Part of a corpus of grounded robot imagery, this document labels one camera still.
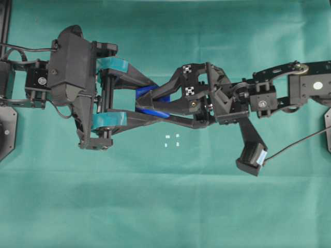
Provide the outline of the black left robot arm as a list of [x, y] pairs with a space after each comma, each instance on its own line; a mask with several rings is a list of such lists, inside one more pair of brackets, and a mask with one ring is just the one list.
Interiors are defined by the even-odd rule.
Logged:
[[79, 147], [105, 150], [112, 135], [165, 121], [195, 128], [193, 119], [167, 110], [135, 111], [112, 107], [116, 89], [131, 89], [145, 95], [157, 85], [136, 68], [116, 57], [118, 47], [111, 43], [89, 42], [65, 35], [55, 39], [47, 61], [28, 60], [27, 48], [10, 45], [1, 57], [1, 107], [45, 108], [67, 106], [76, 123]]

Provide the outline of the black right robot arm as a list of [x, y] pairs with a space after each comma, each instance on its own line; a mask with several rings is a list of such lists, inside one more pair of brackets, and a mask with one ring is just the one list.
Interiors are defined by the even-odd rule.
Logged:
[[330, 62], [294, 61], [255, 72], [232, 83], [223, 69], [211, 64], [187, 64], [171, 79], [136, 99], [145, 110], [168, 113], [166, 121], [199, 129], [228, 125], [277, 111], [296, 112], [309, 99], [330, 106]]

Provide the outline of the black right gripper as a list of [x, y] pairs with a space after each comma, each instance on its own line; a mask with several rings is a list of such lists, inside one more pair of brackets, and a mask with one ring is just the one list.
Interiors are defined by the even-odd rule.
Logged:
[[[240, 100], [235, 93], [235, 86], [223, 69], [211, 63], [186, 64], [164, 85], [138, 88], [136, 108], [175, 115], [177, 125], [191, 129], [239, 123], [248, 119], [249, 108], [247, 99]], [[182, 92], [179, 99], [163, 101], [178, 90]]]

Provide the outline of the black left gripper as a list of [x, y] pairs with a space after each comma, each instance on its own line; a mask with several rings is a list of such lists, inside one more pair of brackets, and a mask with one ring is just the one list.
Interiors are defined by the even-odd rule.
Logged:
[[116, 55], [117, 46], [93, 41], [85, 89], [74, 101], [74, 120], [79, 137], [79, 147], [106, 150], [113, 145], [113, 127], [131, 128], [148, 126], [165, 121], [192, 127], [193, 119], [170, 115], [162, 118], [132, 111], [109, 112], [115, 89], [138, 89], [157, 84], [137, 70], [132, 64]]

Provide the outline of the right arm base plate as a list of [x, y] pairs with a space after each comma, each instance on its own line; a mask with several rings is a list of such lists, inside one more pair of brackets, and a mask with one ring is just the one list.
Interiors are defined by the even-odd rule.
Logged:
[[326, 144], [327, 144], [327, 151], [331, 153], [331, 137], [330, 137], [330, 126], [331, 126], [331, 109], [329, 108], [324, 114], [324, 124], [325, 124], [325, 135], [326, 135]]

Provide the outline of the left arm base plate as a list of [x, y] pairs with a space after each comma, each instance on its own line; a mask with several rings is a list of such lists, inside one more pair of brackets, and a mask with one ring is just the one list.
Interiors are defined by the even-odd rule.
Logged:
[[18, 113], [12, 107], [1, 107], [1, 161], [15, 148]]

